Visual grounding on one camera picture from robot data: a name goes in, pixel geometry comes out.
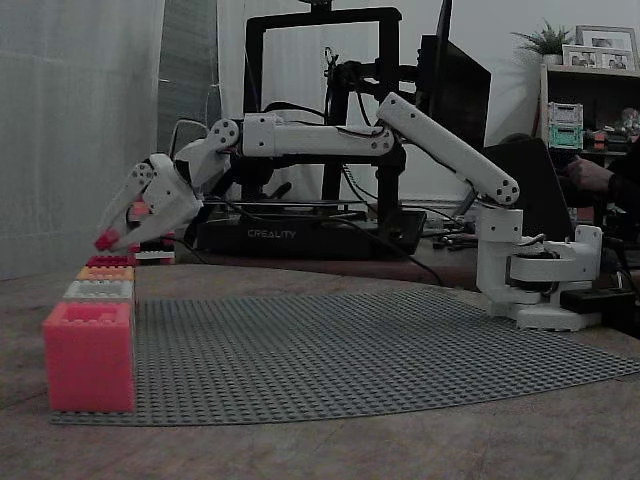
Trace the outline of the person's hand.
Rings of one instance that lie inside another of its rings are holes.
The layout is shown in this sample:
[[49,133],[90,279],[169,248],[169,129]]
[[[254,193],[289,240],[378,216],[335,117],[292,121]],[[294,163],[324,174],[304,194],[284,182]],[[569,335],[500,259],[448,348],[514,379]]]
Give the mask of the person's hand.
[[609,182],[613,176],[610,170],[579,156],[568,164],[566,173],[578,189],[599,194],[609,191]]

